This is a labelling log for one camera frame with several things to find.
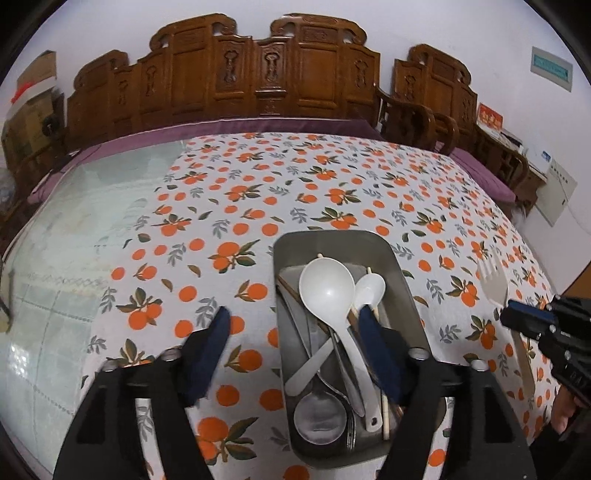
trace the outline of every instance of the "purple cushion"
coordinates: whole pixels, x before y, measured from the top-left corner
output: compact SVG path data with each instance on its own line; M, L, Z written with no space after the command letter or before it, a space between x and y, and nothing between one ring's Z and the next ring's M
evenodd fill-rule
M449 155L453 161L461 166L474 181L480 185L482 190L495 202L515 202L515 193L501 182L488 168L480 163L466 150L454 148Z
M331 118L233 118L197 122L194 124L181 124L164 127L126 137L116 138L100 145L89 147L80 152L68 165L67 169L79 164L90 163L103 157L109 157L117 153L135 150L136 148L150 147L167 142L184 140L201 135L218 134L245 134L250 132L288 132L307 133L319 135L340 135L341 137L367 138L369 140L384 139L379 132L372 128L363 119L331 119ZM27 201L29 203L44 202L57 185L64 173L58 172L47 180L44 188L32 193Z

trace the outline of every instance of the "human hand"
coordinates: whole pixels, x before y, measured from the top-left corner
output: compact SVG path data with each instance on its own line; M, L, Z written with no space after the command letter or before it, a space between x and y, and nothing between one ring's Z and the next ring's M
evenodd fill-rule
M566 387L560 386L558 395L554 399L552 412L550 413L550 424L556 433L562 434L569 425L570 418L583 404Z

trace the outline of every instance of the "white fork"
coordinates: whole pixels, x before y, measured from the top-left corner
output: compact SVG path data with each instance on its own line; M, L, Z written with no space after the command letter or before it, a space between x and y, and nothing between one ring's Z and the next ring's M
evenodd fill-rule
M492 260L479 260L477 271L480 277L480 285L486 298L497 308L503 309L507 303L509 284L501 260L494 249L492 250ZM535 379L531 372L530 360L527 351L523 346L519 332L511 330L511 338L515 344L515 354L517 363L521 371L523 381L523 391L526 398L531 398L535 393Z

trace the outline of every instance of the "wooden furniture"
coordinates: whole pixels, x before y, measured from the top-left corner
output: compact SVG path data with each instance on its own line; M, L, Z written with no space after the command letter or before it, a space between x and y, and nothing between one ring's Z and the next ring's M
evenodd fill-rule
M54 113L40 118L43 133L51 139L50 143L27 155L7 155L7 168L11 172L15 184L17 199L25 199L45 175L56 167L60 168L60 160L66 155L64 144L64 96L53 100Z
M450 129L457 123L457 146L470 152L501 179L511 190L528 176L526 158L490 137L476 124L478 96L470 88L472 77L466 66L454 57L426 44L408 52L408 60L396 60L392 75L392 96L420 103L437 114L436 132L444 149L451 152L454 135ZM449 119L444 123L442 116Z
M591 263L579 274L564 295L568 297L581 297L591 299Z
M12 208L0 218L0 255L4 252L21 229L31 219L41 204L29 204L26 198L18 199Z
M520 204L525 209L525 214L529 215L531 209L538 201L538 189L546 185L546 179L541 173L533 168L529 169L527 177L515 188L514 192Z
M67 144L84 148L209 119L363 118L376 126L382 115L388 140L424 146L434 137L432 114L378 95L379 53L365 40L354 22L321 15L285 15L263 40L237 35L236 22L222 14L166 25L137 63L112 50L80 69L68 99Z

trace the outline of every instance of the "floral tablecloth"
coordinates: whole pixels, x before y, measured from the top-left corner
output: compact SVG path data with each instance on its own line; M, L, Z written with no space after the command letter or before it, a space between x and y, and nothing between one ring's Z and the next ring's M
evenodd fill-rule
M524 398L510 332L476 278L495 249L509 296L543 306L551 295L531 251L478 185L448 157L378 141L306 134L199 137L148 200L113 265L84 374L106 358L149 361L232 312L232 335L207 399L189 411L216 479L374 478L382 459L328 474L291 451L274 313L272 246L287 232L364 229L382 235L405 270L436 358L488 362L531 441L555 393L550 365L528 343L536 392ZM151 475L163 472L150 411L139 425ZM438 478L449 414L426 478Z

